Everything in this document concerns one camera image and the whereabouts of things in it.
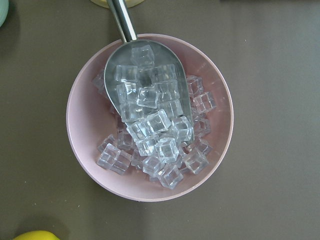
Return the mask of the metal ice scoop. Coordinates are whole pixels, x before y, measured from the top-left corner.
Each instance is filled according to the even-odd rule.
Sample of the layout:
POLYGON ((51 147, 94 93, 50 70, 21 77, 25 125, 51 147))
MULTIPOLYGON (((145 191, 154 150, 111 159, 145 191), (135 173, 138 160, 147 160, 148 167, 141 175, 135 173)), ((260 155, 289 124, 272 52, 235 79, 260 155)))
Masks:
POLYGON ((121 35, 122 45, 118 47, 108 58, 104 68, 104 86, 106 93, 118 113, 121 112, 121 104, 116 94, 116 86, 120 84, 115 79, 116 67, 131 66, 131 53, 133 48, 149 45, 155 53, 155 62, 160 64, 174 64, 177 73, 177 86, 182 96, 181 106, 183 115, 189 121, 192 120, 191 103, 184 67, 177 55, 164 44, 149 39, 139 39, 135 33, 127 5, 124 0, 108 0, 109 8, 113 14, 116 25, 121 35))

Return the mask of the pink bowl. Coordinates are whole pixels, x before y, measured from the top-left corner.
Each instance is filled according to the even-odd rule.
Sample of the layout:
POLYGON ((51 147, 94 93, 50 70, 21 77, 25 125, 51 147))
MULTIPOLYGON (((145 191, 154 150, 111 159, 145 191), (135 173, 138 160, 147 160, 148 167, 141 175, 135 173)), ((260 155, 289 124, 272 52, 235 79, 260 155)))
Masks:
POLYGON ((227 83, 212 60, 190 43, 179 38, 155 34, 140 34, 139 38, 160 42, 169 47, 181 60, 189 75, 200 76, 204 89, 211 92, 216 108, 207 115, 211 132, 205 137, 212 146, 208 166, 198 174, 187 173, 174 188, 168 189, 151 182, 147 175, 130 167, 124 175, 97 165, 98 145, 117 131, 110 102, 100 95, 92 83, 109 56, 121 45, 116 40, 92 56, 78 73, 67 102, 66 128, 72 150, 86 173, 106 190, 126 199, 139 202, 161 202, 183 196, 203 184, 222 162, 233 133, 234 110, 227 83))

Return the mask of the clear ice cubes pile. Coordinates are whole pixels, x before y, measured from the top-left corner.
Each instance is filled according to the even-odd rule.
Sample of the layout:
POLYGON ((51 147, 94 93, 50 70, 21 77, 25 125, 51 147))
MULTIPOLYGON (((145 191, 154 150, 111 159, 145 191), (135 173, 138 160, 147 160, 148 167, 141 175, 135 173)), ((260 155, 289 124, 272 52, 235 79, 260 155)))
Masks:
POLYGON ((212 147, 203 140, 211 131, 207 112, 215 108, 203 80, 187 75, 192 120, 183 115, 178 74, 172 63, 156 63, 150 45, 131 50, 133 65, 117 65, 117 136, 109 135, 98 146, 96 164, 119 175, 135 167, 174 189, 185 173, 198 174, 207 165, 212 147))

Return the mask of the round wooden stand base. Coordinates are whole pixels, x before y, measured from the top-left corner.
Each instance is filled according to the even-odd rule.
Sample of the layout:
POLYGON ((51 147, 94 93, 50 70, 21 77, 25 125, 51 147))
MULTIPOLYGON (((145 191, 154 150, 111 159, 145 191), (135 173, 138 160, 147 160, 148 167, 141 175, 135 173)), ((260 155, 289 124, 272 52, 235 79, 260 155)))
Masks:
MULTIPOLYGON (((107 8, 109 9, 109 5, 108 5, 108 2, 107 0, 90 0, 92 3, 100 6, 100 7, 103 7, 103 8, 107 8)), ((125 0, 125 4, 128 8, 131 8, 131 7, 134 7, 136 5, 139 5, 141 4, 142 2, 144 2, 144 0, 125 0)))

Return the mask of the yellow lemon near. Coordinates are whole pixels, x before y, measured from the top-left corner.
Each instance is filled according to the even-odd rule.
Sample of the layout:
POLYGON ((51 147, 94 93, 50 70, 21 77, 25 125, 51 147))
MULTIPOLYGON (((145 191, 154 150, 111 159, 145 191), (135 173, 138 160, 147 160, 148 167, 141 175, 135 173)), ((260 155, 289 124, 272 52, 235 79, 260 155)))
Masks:
POLYGON ((22 233, 13 240, 60 240, 55 234, 46 230, 33 230, 22 233))

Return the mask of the mint green bowl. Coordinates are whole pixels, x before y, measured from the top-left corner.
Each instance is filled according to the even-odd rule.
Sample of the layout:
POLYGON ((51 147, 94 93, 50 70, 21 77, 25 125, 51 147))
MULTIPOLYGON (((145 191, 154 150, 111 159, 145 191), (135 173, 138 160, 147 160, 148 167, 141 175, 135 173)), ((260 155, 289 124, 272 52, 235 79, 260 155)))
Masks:
POLYGON ((0 0, 0 27, 4 24, 9 11, 9 0, 0 0))

